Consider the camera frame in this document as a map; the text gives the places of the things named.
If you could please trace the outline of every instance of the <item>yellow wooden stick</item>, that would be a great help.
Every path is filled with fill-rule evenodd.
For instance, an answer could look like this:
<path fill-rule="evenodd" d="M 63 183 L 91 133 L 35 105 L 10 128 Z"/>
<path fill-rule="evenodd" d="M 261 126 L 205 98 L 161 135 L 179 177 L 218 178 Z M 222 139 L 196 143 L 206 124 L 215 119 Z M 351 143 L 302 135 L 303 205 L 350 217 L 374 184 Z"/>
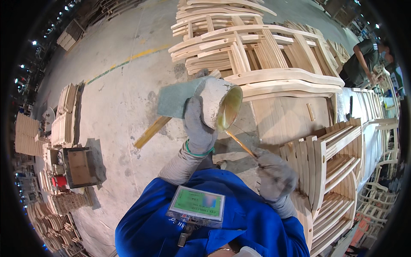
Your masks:
<path fill-rule="evenodd" d="M 133 144 L 134 147 L 142 148 L 167 122 L 171 120 L 171 117 L 160 116 Z"/>
<path fill-rule="evenodd" d="M 227 135 L 231 136 L 244 150 L 246 150 L 247 153 L 251 155 L 255 160 L 257 160 L 257 157 L 253 154 L 253 152 L 248 149 L 236 136 L 234 136 L 231 132 L 226 130 Z"/>

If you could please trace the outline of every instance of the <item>badge holder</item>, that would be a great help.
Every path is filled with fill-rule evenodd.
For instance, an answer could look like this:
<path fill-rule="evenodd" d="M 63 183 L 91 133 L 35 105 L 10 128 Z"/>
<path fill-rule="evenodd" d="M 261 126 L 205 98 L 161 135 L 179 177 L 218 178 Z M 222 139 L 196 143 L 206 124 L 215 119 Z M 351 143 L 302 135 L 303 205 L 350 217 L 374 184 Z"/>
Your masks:
<path fill-rule="evenodd" d="M 221 229 L 225 196 L 178 186 L 166 216 L 189 224 Z"/>

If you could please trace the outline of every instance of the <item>red container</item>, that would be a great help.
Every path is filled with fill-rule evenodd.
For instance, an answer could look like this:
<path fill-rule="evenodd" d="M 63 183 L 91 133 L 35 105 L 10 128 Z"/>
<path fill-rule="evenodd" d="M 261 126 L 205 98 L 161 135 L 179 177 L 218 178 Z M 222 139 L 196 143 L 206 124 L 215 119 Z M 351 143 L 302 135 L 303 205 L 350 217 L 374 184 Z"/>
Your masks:
<path fill-rule="evenodd" d="M 55 187 L 62 187 L 67 184 L 67 180 L 64 176 L 52 177 L 51 181 Z"/>

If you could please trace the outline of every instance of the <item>green id card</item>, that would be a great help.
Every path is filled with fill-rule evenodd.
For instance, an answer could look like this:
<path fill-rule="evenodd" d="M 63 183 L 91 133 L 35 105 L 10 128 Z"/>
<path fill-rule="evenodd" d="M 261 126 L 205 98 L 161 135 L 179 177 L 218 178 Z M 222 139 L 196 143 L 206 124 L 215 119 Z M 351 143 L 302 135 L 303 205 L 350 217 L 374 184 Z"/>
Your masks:
<path fill-rule="evenodd" d="M 174 208 L 219 217 L 220 204 L 221 196 L 216 194 L 181 189 Z"/>

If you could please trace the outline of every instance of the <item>person in black shirt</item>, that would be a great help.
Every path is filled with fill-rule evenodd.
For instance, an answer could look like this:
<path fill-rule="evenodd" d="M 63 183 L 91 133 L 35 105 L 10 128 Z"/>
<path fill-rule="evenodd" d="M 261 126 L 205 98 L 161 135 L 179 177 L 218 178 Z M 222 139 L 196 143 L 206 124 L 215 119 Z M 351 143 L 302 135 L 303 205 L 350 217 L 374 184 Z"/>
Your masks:
<path fill-rule="evenodd" d="M 388 42 L 377 44 L 373 39 L 366 39 L 353 48 L 354 55 L 344 64 L 339 76 L 348 88 L 356 88 L 366 78 L 375 85 L 377 79 L 372 69 L 378 64 L 380 57 L 386 63 L 394 62 L 394 55 L 390 52 Z"/>

